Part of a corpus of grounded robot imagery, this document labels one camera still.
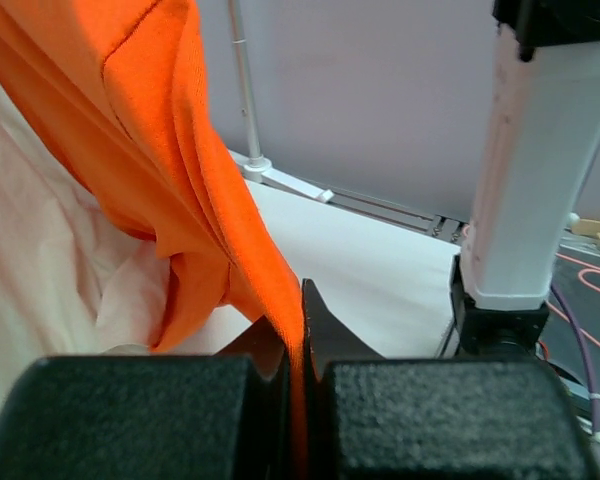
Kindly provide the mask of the orange t shirt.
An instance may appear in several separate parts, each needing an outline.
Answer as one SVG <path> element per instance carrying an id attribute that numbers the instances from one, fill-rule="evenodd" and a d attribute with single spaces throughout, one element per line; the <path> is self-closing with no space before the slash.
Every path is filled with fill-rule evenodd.
<path id="1" fill-rule="evenodd" d="M 291 363 L 292 477 L 308 475 L 301 288 L 209 111 L 192 1 L 0 1 L 0 85 L 125 233 L 170 262 L 165 352 L 229 304 Z"/>

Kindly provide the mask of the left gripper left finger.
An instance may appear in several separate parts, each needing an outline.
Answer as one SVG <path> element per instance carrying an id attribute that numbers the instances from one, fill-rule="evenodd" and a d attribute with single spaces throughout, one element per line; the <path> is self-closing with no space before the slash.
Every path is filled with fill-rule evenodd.
<path id="1" fill-rule="evenodd" d="M 210 356 L 46 357 L 0 411 L 0 479 L 280 479 L 288 424 L 263 319 Z"/>

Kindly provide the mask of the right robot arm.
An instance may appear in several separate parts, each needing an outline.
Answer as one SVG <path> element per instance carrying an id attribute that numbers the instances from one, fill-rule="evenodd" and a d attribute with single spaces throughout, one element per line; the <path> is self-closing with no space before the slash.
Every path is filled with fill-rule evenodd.
<path id="1" fill-rule="evenodd" d="M 600 1 L 497 1 L 493 102 L 450 281 L 458 349 L 530 352 L 600 145 Z"/>

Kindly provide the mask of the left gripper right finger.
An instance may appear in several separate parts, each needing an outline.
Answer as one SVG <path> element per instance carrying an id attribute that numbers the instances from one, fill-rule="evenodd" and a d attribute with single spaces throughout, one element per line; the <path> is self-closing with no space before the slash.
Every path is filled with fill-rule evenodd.
<path id="1" fill-rule="evenodd" d="M 302 283 L 312 479 L 596 479 L 564 384 L 528 355 L 386 359 Z"/>

